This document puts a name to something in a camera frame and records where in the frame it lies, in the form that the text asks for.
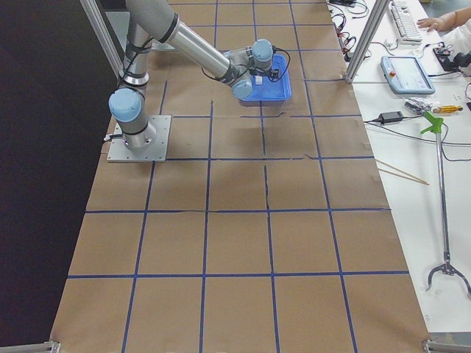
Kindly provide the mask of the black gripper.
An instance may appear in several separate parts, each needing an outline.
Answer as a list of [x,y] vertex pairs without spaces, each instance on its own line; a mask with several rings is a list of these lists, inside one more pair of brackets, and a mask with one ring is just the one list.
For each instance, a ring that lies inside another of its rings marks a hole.
[[280,80],[280,70],[277,68],[271,68],[267,77],[270,82],[278,82]]

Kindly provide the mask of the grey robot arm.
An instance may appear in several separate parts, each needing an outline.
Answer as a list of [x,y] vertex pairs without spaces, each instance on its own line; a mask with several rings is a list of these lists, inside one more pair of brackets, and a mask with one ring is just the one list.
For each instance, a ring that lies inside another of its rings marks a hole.
[[260,39],[251,46],[221,53],[189,28],[167,1],[127,1],[130,22],[118,83],[108,105],[121,128],[119,145],[128,152],[149,151],[157,139],[157,127],[144,112],[149,81],[148,55],[157,41],[170,51],[157,54],[155,65],[166,75],[183,79],[191,66],[199,66],[213,81],[230,87],[237,99],[252,94],[252,78],[276,82],[283,73],[273,66],[277,47]]

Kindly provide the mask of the person hand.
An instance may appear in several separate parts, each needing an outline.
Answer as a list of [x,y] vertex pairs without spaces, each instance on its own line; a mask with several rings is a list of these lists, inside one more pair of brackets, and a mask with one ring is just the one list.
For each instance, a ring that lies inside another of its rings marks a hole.
[[436,30],[438,32],[449,31],[453,28],[455,17],[445,14],[437,18],[423,18],[417,21],[417,26],[421,29],[426,28],[428,32]]

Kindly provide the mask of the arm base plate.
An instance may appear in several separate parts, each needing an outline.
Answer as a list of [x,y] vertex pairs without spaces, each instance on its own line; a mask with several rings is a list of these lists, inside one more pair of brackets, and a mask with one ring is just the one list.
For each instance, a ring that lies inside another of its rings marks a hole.
[[147,163],[166,161],[170,115],[147,115],[147,128],[139,135],[125,135],[115,123],[114,135],[107,153],[109,163]]

